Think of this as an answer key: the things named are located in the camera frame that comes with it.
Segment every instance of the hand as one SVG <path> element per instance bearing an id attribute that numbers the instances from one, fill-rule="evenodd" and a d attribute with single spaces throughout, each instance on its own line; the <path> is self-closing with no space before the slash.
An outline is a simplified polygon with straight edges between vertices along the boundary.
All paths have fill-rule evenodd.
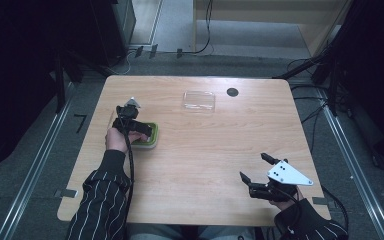
<path id="1" fill-rule="evenodd" d="M 300 201 L 304 199 L 304 196 L 302 195 L 301 191 L 297 187 L 297 193 L 293 196 L 297 201 Z M 280 211 L 283 211 L 287 209 L 288 207 L 292 206 L 295 204 L 295 202 L 291 199 L 287 202 L 275 202 L 275 201 L 269 201 L 271 205 L 275 205 L 277 208 L 280 209 Z"/>
<path id="2" fill-rule="evenodd" d="M 129 141 L 132 143 L 136 140 L 146 141 L 148 137 L 145 134 L 138 132 L 129 133 Z M 127 153 L 127 144 L 123 134 L 117 130 L 117 128 L 110 128 L 107 131 L 107 136 L 105 136 L 105 145 L 107 150 L 118 150 L 123 153 Z"/>

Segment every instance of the robotic arm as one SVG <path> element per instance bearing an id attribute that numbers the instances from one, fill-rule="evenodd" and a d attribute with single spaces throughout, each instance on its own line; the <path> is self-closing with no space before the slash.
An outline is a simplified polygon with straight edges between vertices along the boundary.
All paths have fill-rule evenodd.
<path id="1" fill-rule="evenodd" d="M 128 135 L 130 131 L 136 131 L 151 137 L 152 128 L 149 125 L 133 120 L 136 119 L 139 114 L 138 108 L 140 108 L 140 105 L 133 97 L 124 107 L 117 106 L 117 118 L 114 120 L 112 126 L 117 128 L 121 133 L 125 131 L 126 135 Z"/>
<path id="2" fill-rule="evenodd" d="M 251 198 L 286 202 L 297 193 L 296 185 L 313 185 L 310 179 L 289 165 L 287 159 L 275 159 L 266 153 L 261 153 L 261 158 L 274 165 L 267 173 L 269 178 L 267 184 L 253 183 L 249 177 L 240 172 L 242 182 L 248 186 Z"/>

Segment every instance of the wooden table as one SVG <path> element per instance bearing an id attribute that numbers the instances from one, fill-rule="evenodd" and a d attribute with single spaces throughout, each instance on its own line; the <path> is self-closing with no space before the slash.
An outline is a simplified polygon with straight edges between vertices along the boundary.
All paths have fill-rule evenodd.
<path id="1" fill-rule="evenodd" d="M 341 24 L 351 0 L 216 0 L 212 20 L 298 24 L 311 56 L 326 46 Z M 205 20 L 208 0 L 193 0 L 192 48 L 196 46 L 196 21 Z"/>
<path id="2" fill-rule="evenodd" d="M 226 90 L 236 88 L 230 97 Z M 214 111 L 182 106 L 186 91 L 215 94 Z M 284 80 L 212 77 L 111 76 L 107 79 L 58 210 L 69 221 L 82 198 L 82 183 L 97 169 L 106 130 L 117 105 L 130 97 L 141 104 L 138 121 L 159 125 L 157 146 L 134 150 L 135 191 L 129 222 L 197 225 L 270 226 L 278 210 L 249 197 L 239 171 L 267 183 L 272 168 L 261 152 L 287 158 L 312 179 L 304 196 L 323 197 L 289 85 Z M 128 172 L 128 160 L 125 166 Z M 330 218 L 326 206 L 315 205 Z"/>

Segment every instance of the black circular marker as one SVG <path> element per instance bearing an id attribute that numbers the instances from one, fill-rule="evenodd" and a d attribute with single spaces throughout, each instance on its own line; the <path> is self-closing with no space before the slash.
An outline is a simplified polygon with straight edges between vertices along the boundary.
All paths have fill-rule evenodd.
<path id="1" fill-rule="evenodd" d="M 236 88 L 227 89 L 227 95 L 229 95 L 231 97 L 236 97 L 236 96 L 238 96 L 238 94 L 239 94 L 239 91 Z"/>

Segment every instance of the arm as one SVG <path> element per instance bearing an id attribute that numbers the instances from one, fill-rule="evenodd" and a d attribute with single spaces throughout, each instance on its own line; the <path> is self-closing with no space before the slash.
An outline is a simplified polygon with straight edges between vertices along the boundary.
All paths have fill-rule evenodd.
<path id="1" fill-rule="evenodd" d="M 145 138 L 133 133 L 129 140 Z M 106 136 L 103 160 L 83 183 L 83 199 L 73 216 L 66 239 L 123 239 L 126 219 L 126 193 L 131 185 L 123 171 L 127 146 L 124 136 L 111 128 Z"/>
<path id="2" fill-rule="evenodd" d="M 298 205 L 294 201 L 273 202 L 281 212 L 276 215 L 274 222 L 282 233 L 286 234 L 286 239 L 348 239 L 347 231 L 336 221 L 326 220 L 322 218 L 316 210 L 311 206 L 306 198 L 302 196 L 298 189 L 296 198 L 299 200 Z M 301 217 L 294 223 L 296 214 L 300 211 Z"/>

